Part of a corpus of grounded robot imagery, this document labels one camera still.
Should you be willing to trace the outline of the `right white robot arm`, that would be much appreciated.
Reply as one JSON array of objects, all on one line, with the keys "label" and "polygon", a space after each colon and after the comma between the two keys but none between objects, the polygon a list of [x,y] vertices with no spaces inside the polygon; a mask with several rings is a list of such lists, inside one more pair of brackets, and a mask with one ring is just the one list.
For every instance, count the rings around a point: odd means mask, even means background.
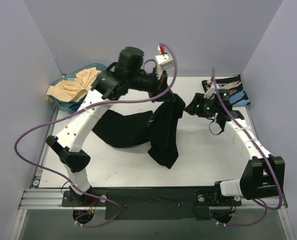
[{"label": "right white robot arm", "polygon": [[232,108],[227,91],[220,90],[209,98],[196,93],[185,112],[215,121],[247,161],[240,178],[217,183],[219,188],[211,193],[214,203],[223,205],[230,197],[253,200],[282,195],[285,174],[283,158],[273,156],[263,147],[243,114]]}]

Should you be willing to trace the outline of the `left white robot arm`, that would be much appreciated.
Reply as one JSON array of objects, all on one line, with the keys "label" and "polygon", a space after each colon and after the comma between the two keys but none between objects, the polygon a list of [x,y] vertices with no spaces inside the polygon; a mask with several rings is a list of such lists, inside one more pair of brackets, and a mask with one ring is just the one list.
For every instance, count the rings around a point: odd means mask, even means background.
[{"label": "left white robot arm", "polygon": [[[118,61],[96,77],[79,110],[67,116],[69,123],[57,135],[47,137],[46,144],[56,153],[66,169],[68,182],[74,192],[73,200],[78,205],[86,206],[92,198],[87,175],[87,165],[91,158],[82,147],[102,116],[115,104],[174,100],[171,92],[173,85],[168,83],[167,70],[173,68],[174,75],[177,75],[177,59],[165,43],[159,44],[157,50],[152,72],[146,72],[142,68],[145,63],[141,49],[127,46],[121,50]],[[121,100],[129,90],[146,92],[148,98]]]}]

